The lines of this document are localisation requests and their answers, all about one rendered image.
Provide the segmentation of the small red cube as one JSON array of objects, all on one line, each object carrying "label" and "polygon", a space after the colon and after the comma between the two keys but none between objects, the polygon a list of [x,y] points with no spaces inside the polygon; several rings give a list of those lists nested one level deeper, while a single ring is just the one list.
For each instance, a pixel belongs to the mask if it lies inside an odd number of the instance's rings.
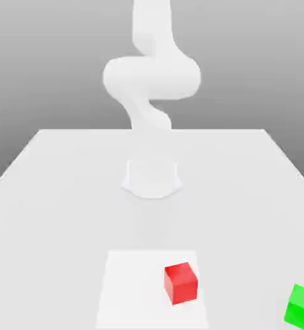
[{"label": "small red cube", "polygon": [[173,305],[197,299],[198,278],[188,262],[164,268],[164,289]]}]

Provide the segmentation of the small green cube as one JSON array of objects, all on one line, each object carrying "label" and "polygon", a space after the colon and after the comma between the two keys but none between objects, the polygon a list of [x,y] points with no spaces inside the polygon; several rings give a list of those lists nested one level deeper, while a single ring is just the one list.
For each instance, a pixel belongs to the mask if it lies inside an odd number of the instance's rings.
[{"label": "small green cube", "polygon": [[299,284],[292,288],[284,321],[304,330],[304,287]]}]

